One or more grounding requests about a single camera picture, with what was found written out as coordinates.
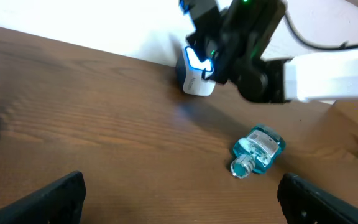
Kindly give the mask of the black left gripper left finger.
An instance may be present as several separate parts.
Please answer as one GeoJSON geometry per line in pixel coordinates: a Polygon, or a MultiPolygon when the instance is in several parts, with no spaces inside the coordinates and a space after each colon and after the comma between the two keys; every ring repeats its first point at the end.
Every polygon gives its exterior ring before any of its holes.
{"type": "Polygon", "coordinates": [[[85,197],[83,174],[74,171],[0,209],[0,224],[79,224],[85,197]]]}

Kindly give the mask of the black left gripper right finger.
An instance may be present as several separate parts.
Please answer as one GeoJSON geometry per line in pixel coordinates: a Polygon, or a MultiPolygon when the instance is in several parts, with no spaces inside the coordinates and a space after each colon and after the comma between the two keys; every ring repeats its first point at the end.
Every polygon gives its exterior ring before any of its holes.
{"type": "Polygon", "coordinates": [[[358,224],[358,208],[293,173],[283,175],[277,199],[288,224],[358,224]]]}

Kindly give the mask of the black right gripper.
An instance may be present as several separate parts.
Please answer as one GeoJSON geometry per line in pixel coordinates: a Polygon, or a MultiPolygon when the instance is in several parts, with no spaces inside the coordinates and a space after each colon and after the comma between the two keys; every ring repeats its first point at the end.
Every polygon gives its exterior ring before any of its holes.
{"type": "Polygon", "coordinates": [[[186,41],[200,61],[209,59],[213,67],[210,75],[202,70],[202,79],[225,84],[237,60],[259,59],[286,8],[281,0],[236,0],[222,10],[215,0],[185,0],[195,27],[186,41]]]}

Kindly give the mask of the teal mouthwash bottle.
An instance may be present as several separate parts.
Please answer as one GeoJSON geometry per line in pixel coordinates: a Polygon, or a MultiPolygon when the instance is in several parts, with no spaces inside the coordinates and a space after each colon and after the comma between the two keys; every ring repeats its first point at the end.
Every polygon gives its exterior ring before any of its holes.
{"type": "Polygon", "coordinates": [[[233,146],[235,158],[230,165],[231,173],[238,179],[246,178],[251,172],[264,174],[285,148],[281,135],[269,126],[258,124],[233,146]]]}

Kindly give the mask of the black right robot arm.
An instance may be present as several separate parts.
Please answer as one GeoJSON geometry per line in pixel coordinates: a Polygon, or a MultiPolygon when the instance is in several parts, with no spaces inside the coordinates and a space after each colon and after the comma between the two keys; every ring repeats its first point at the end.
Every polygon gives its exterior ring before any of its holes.
{"type": "Polygon", "coordinates": [[[180,0],[195,27],[175,67],[184,93],[209,96],[216,84],[231,82],[252,103],[358,99],[358,44],[316,46],[314,53],[263,60],[280,21],[300,38],[283,1],[180,0]]]}

